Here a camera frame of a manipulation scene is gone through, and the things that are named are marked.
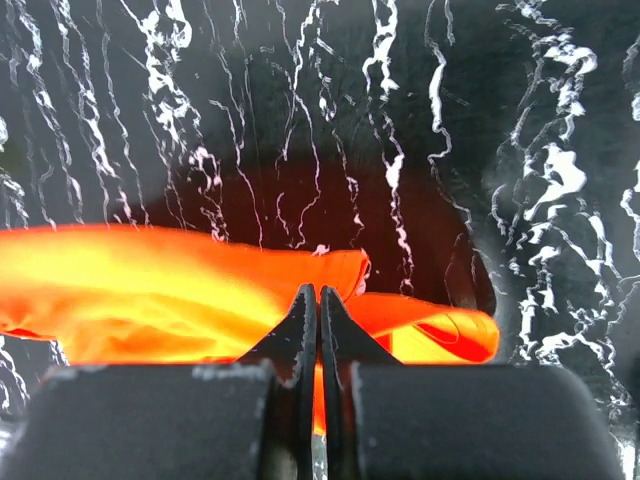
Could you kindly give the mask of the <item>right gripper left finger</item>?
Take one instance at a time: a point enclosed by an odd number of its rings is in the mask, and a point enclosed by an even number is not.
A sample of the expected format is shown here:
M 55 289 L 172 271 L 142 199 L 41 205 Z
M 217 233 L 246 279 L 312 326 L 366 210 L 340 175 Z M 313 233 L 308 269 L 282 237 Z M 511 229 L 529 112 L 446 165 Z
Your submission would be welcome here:
M 228 364 L 50 370 L 1 456 L 5 479 L 309 479 L 316 298 Z

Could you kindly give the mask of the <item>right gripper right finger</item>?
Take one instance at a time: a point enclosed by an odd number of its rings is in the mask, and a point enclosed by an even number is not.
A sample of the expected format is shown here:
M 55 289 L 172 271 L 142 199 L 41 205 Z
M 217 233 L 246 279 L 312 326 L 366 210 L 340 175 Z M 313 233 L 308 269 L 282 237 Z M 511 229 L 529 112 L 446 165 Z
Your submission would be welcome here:
M 602 414 L 556 366 L 404 365 L 320 302 L 332 479 L 620 479 Z

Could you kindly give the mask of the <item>orange t shirt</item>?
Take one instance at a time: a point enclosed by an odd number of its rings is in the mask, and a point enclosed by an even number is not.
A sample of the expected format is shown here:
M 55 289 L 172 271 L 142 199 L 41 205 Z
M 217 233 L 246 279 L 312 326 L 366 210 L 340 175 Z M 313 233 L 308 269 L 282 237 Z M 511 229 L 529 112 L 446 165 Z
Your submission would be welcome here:
M 1 234 L 1 331 L 56 341 L 72 365 L 235 361 L 289 312 L 300 287 L 335 289 L 351 318 L 408 364 L 483 364 L 495 320 L 366 289 L 362 250 L 315 255 L 129 225 Z

